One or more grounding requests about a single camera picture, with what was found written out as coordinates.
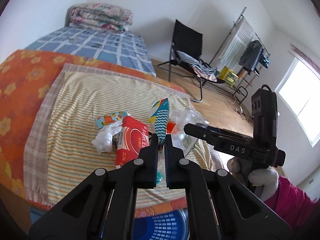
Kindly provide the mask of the pink sleeve forearm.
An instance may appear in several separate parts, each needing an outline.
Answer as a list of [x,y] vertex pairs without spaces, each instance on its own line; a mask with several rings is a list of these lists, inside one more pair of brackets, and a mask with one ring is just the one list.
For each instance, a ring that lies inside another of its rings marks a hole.
[[300,229],[311,218],[318,202],[290,181],[280,176],[275,194],[264,203],[279,215],[293,230]]

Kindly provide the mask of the right hand white glove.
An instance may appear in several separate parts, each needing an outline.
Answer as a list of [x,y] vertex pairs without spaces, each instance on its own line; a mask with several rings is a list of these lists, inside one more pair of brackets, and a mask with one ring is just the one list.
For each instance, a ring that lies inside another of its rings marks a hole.
[[259,190],[254,190],[254,193],[263,202],[273,197],[278,189],[279,174],[272,167],[251,171],[250,161],[234,157],[227,162],[227,168],[243,185],[251,183],[254,187],[258,187]]

